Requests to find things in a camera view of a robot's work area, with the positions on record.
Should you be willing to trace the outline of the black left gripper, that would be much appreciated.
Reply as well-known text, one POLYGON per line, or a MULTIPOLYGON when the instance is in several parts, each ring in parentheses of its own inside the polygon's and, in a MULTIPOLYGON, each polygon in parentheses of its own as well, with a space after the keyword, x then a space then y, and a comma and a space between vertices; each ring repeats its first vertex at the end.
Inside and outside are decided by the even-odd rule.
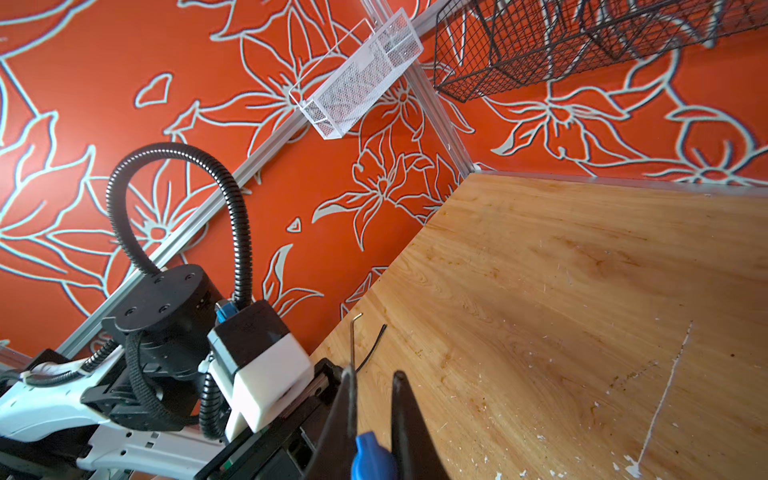
POLYGON ((246 429, 195 475, 197 479, 301 479, 330 414, 342 368, 324 358, 296 402, 257 433, 246 429))

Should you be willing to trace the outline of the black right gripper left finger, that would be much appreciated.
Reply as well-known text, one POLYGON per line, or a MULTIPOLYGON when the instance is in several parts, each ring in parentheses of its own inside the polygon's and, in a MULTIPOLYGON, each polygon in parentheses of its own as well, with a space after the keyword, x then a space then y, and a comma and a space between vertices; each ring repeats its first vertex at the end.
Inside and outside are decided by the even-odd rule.
POLYGON ((304 479, 350 480, 357 447, 357 375, 347 366, 304 479))

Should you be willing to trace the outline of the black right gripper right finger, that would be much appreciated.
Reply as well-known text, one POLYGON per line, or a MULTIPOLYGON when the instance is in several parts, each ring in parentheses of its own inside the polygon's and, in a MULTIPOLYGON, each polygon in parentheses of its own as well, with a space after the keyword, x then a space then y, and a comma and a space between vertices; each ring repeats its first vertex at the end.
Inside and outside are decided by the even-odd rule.
POLYGON ((407 375, 402 370, 393 375, 391 451, 398 479, 450 479, 432 442, 407 375))

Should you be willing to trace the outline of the blue pen cap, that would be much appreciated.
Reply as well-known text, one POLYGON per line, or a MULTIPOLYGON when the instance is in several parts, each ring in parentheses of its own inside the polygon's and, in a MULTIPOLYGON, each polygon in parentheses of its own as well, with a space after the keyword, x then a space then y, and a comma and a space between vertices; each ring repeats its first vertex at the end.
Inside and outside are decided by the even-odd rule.
POLYGON ((351 466, 352 480, 396 480, 397 463, 393 454, 382 447, 373 432, 358 435, 357 452, 351 466))

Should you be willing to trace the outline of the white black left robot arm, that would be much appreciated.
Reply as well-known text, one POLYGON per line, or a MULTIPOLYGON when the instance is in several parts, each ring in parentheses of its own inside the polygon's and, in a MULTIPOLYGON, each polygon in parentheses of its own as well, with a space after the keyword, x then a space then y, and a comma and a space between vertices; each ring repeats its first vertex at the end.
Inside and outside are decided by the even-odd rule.
POLYGON ((117 165, 106 204, 140 280, 103 318, 109 338, 96 353, 71 361, 48 350, 2 373, 2 477, 301 478, 341 370, 312 362, 273 306, 253 298, 251 230, 232 174, 200 149, 156 143, 117 165), (133 232, 129 183, 168 159, 204 170, 224 197, 235 260, 230 295, 200 266, 162 270, 133 232))

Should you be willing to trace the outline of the metal hex key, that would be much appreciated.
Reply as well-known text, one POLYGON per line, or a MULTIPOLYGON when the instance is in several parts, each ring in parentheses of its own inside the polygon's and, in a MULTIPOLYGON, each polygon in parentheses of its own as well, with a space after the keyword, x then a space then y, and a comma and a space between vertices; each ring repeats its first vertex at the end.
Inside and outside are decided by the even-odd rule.
POLYGON ((349 324, 349 346, 350 346, 350 368, 356 371, 356 350, 355 350, 355 324, 363 317, 363 313, 357 313, 350 321, 349 324))

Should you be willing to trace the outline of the clear plastic bin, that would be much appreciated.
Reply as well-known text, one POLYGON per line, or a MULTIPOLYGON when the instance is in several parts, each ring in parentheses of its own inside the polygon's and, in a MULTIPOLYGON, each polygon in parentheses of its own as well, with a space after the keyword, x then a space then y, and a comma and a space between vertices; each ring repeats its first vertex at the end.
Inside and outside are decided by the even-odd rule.
POLYGON ((423 50, 404 9, 380 27, 363 19, 297 78, 289 99, 322 139, 340 139, 423 50))

